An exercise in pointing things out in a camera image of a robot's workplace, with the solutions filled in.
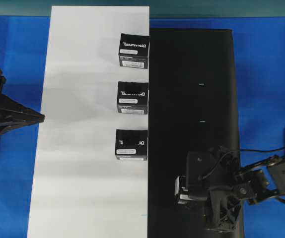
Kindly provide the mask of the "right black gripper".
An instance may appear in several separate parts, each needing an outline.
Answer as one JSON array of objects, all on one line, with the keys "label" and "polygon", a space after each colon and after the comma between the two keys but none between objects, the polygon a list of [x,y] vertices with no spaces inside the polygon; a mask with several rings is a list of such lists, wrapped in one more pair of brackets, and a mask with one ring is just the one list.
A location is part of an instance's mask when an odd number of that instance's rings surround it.
[{"label": "right black gripper", "polygon": [[209,152],[188,152],[186,188],[190,199],[208,199],[205,202],[206,230],[236,230],[242,212],[242,202],[234,190],[234,174],[239,168],[238,150],[217,146]]}]

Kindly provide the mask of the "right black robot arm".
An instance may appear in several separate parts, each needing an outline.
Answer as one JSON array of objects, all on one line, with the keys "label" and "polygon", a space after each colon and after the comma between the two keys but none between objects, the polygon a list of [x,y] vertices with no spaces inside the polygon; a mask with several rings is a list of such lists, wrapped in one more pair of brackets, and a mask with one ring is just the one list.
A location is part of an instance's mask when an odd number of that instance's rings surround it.
[{"label": "right black robot arm", "polygon": [[175,180],[177,203],[203,205],[207,230],[234,231],[244,201],[255,205],[274,198],[285,204],[285,155],[241,167],[237,153],[222,146],[190,151],[186,175]]}]

